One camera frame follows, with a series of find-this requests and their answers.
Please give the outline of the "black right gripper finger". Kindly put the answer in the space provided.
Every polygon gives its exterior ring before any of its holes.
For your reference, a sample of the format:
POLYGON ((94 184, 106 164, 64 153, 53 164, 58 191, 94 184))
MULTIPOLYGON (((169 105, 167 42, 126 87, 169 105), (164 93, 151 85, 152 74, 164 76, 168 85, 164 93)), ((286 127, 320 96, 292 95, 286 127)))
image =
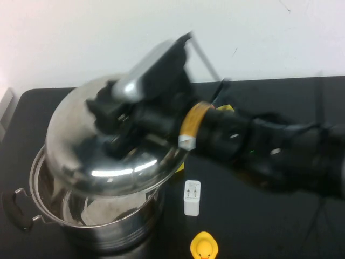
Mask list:
POLYGON ((86 100, 88 111, 95 117, 95 126, 100 132, 134 132, 131 114, 135 105, 122 103, 112 97, 112 89, 118 80, 106 81, 95 98, 86 100))
POLYGON ((142 142, 145 136, 145 131, 139 128, 132 126, 123 128, 118 134, 105 141, 104 149, 109 156, 118 160, 123 159, 142 142))

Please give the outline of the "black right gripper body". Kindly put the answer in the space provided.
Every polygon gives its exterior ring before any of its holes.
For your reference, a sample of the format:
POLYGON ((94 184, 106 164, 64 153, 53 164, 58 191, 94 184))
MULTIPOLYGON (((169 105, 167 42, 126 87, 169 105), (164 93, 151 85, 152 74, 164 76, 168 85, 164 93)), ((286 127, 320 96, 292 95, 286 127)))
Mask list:
POLYGON ((177 146, 182 121, 189 109, 189 98, 158 98, 132 104, 131 134, 153 134, 177 146))

